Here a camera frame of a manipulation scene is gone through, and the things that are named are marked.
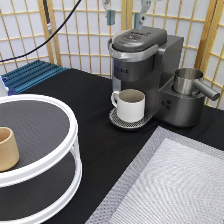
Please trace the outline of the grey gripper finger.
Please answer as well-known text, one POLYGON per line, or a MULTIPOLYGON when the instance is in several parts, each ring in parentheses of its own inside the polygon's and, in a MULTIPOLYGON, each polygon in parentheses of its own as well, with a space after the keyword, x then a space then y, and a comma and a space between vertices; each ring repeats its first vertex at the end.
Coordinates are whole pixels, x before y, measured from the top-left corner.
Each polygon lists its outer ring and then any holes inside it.
POLYGON ((111 0, 101 0, 103 8, 105 10, 105 17, 107 19, 107 25, 111 26, 115 24, 115 10, 111 9, 111 0))
POLYGON ((151 7, 151 0, 141 0, 141 10, 134 15, 134 28, 141 30, 146 19, 146 13, 151 7))

